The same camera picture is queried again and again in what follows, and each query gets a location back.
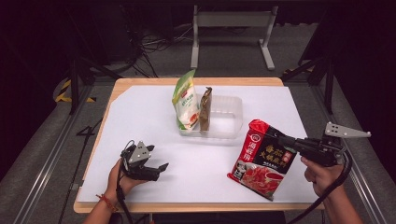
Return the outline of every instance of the metal frame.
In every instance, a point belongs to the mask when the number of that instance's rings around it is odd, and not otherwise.
[[[253,11],[253,12],[199,12],[198,6],[194,6],[193,15],[193,44],[191,54],[191,68],[198,68],[199,55],[199,27],[220,27],[220,26],[248,26],[248,27],[266,27],[264,39],[259,39],[262,55],[268,70],[274,70],[274,62],[268,50],[268,42],[274,27],[277,7],[272,11]]]

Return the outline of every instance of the red package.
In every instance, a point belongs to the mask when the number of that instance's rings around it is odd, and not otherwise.
[[[279,145],[277,137],[285,134],[264,121],[254,119],[248,126],[241,154],[227,176],[272,201],[296,151]]]

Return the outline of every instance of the transparent plastic container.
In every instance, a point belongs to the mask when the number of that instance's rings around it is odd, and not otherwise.
[[[212,95],[208,131],[200,131],[198,124],[192,130],[179,130],[188,137],[236,138],[243,123],[242,99],[233,96]]]

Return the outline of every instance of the hand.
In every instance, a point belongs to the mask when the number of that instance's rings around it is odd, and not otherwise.
[[[306,165],[305,178],[313,183],[314,191],[321,196],[324,190],[334,182],[343,171],[343,165],[323,167],[305,157],[301,157],[301,162]]]
[[[119,169],[120,169],[120,161],[118,160],[117,163],[113,166],[113,168],[110,171],[110,174],[108,175],[108,181],[107,181],[107,189],[105,191],[106,197],[113,202],[113,204],[117,204],[117,178],[119,174]],[[124,195],[127,195],[132,188],[139,184],[143,184],[148,182],[147,180],[135,180],[131,179],[128,176],[124,176],[124,173],[121,171],[120,176],[123,176],[123,178],[120,180],[120,186],[122,187],[122,191]]]

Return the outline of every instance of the green snack bag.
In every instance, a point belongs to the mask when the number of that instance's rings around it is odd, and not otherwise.
[[[180,130],[191,130],[199,118],[199,102],[192,82],[195,70],[181,77],[175,87],[172,104],[177,114],[177,126]]]

